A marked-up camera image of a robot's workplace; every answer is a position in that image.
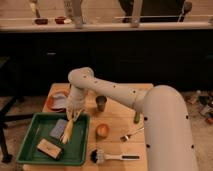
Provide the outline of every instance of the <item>plastic tray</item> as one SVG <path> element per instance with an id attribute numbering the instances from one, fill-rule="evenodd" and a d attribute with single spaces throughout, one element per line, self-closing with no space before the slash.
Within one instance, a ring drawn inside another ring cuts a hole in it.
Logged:
<path id="1" fill-rule="evenodd" d="M 20 164 L 48 164 L 80 166 L 85 162 L 89 117 L 81 115 L 74 123 L 73 133 L 67 144 L 49 136 L 58 119 L 66 119 L 64 113 L 37 113 L 34 115 L 27 134 L 22 142 L 17 163 Z M 39 152 L 36 148 L 42 138 L 64 149 L 61 159 L 56 161 Z"/>

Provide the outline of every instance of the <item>brush bristles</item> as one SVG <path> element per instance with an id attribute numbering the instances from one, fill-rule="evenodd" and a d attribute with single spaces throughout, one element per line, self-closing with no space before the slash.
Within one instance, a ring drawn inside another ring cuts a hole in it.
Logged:
<path id="1" fill-rule="evenodd" d="M 93 163 L 101 164 L 105 161 L 104 151 L 101 149 L 96 149 L 91 152 L 90 159 Z"/>

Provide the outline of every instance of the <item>wooden table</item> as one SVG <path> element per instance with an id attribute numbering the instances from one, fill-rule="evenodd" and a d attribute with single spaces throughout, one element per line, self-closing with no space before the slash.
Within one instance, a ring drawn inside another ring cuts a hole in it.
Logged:
<path id="1" fill-rule="evenodd" d="M 125 84 L 139 89 L 150 89 L 152 84 Z M 55 83 L 51 86 L 48 97 L 57 91 L 69 91 L 70 84 Z M 107 99 L 104 112 L 98 112 L 95 103 L 95 97 L 98 94 L 89 91 L 86 97 L 86 110 L 90 117 L 90 126 L 88 134 L 86 161 L 84 165 L 74 166 L 53 166 L 53 165 L 28 165 L 23 166 L 24 170 L 31 171 L 147 171 L 147 156 L 144 140 L 144 132 L 136 134 L 128 142 L 121 142 L 120 137 L 126 133 L 136 130 L 143 125 L 143 117 L 138 124 L 134 124 L 133 118 L 135 111 L 119 104 L 118 102 Z M 44 105 L 42 112 L 52 112 Z M 100 123 L 106 123 L 110 127 L 109 136 L 106 139 L 97 140 L 95 128 Z M 90 161 L 90 153 L 96 148 L 103 149 L 109 154 L 131 153 L 141 156 L 138 161 L 106 161 L 104 164 L 97 165 Z"/>

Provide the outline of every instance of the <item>small bowl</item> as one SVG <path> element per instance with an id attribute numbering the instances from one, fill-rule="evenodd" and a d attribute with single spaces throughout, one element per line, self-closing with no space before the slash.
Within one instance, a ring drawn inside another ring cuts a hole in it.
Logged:
<path id="1" fill-rule="evenodd" d="M 61 108 L 54 108 L 53 107 L 55 99 L 56 99 L 54 96 L 57 96 L 58 94 L 61 94 L 61 93 L 63 95 L 65 95 L 66 98 L 68 97 L 68 92 L 66 92 L 66 91 L 58 91 L 58 92 L 54 92 L 53 94 L 51 94 L 47 98 L 46 106 L 47 106 L 47 108 L 49 110 L 54 111 L 54 112 L 64 112 L 66 110 L 65 107 L 61 107 Z"/>

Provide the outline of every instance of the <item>food item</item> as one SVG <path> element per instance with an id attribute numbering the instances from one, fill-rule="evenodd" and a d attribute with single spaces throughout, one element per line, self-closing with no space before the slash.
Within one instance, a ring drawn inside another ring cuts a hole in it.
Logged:
<path id="1" fill-rule="evenodd" d="M 46 139 L 42 139 L 37 145 L 37 149 L 44 154 L 50 156 L 55 160 L 59 160 L 63 154 L 63 149 L 49 142 Z"/>
<path id="2" fill-rule="evenodd" d="M 35 23 L 38 25 L 46 25 L 48 24 L 48 19 L 46 18 L 36 18 Z"/>
<path id="3" fill-rule="evenodd" d="M 109 135 L 109 126 L 101 123 L 96 127 L 96 134 L 101 138 L 106 138 Z"/>

